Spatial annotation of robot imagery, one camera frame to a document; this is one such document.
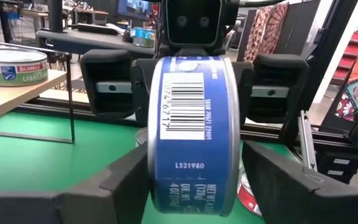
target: computer monitor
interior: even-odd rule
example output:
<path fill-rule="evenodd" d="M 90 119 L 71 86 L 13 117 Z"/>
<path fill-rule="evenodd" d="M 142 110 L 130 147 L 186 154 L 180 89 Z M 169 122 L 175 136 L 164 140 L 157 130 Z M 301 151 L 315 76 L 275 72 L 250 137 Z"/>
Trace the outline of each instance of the computer monitor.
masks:
<path fill-rule="evenodd" d="M 148 20 L 152 12 L 150 2 L 142 0 L 118 0 L 118 14 Z"/>

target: tuna can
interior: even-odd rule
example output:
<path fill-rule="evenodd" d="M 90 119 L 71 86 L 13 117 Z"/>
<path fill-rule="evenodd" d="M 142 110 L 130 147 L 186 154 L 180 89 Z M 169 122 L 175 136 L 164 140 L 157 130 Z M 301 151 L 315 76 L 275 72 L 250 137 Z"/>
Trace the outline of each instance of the tuna can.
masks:
<path fill-rule="evenodd" d="M 136 145 L 140 146 L 141 144 L 147 142 L 147 128 L 142 128 L 136 132 Z"/>
<path fill-rule="evenodd" d="M 154 47 L 155 30 L 134 27 L 131 30 L 131 36 L 134 39 L 133 44 L 136 46 L 149 48 Z"/>
<path fill-rule="evenodd" d="M 244 169 L 244 165 L 242 161 L 240 161 L 240 173 L 239 173 L 239 183 L 237 186 L 237 196 L 240 202 L 245 206 L 253 214 L 258 216 L 262 216 L 260 212 L 259 205 L 254 197 L 254 193 L 252 193 L 251 186 L 249 185 L 246 171 Z"/>
<path fill-rule="evenodd" d="M 227 57 L 165 57 L 150 89 L 148 166 L 162 213 L 228 216 L 240 158 L 239 102 Z"/>
<path fill-rule="evenodd" d="M 0 48 L 0 86 L 27 86 L 48 79 L 47 55 L 42 52 Z"/>

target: red shelf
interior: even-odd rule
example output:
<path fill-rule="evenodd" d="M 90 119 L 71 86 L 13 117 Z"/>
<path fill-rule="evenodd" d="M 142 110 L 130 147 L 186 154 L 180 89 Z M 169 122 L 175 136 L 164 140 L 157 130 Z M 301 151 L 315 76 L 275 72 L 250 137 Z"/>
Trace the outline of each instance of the red shelf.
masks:
<path fill-rule="evenodd" d="M 358 55 L 358 33 L 355 32 L 351 41 L 346 47 L 346 50 L 342 56 L 341 61 L 334 73 L 331 84 L 342 85 L 347 74 L 351 71 L 354 61 Z"/>

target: green table surface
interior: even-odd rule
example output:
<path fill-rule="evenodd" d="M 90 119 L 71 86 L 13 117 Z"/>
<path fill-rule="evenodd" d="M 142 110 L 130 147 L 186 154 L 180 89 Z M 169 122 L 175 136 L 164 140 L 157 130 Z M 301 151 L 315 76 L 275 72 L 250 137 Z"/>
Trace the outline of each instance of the green table surface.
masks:
<path fill-rule="evenodd" d="M 0 137 L 0 191 L 65 190 L 96 174 L 135 146 L 138 129 L 111 124 L 76 121 L 74 144 Z M 0 118 L 0 131 L 70 138 L 69 120 L 21 113 Z M 263 144 L 283 156 L 292 155 L 285 146 Z M 226 217 L 166 215 L 153 208 L 149 198 L 143 224 L 259 224 L 263 219 L 236 200 Z"/>

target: barcode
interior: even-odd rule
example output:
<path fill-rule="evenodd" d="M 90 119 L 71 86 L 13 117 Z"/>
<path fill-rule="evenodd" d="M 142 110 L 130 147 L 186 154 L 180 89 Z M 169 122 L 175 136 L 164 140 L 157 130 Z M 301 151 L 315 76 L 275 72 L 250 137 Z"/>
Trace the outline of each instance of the barcode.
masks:
<path fill-rule="evenodd" d="M 160 139 L 204 140 L 202 73 L 165 73 L 162 82 Z"/>

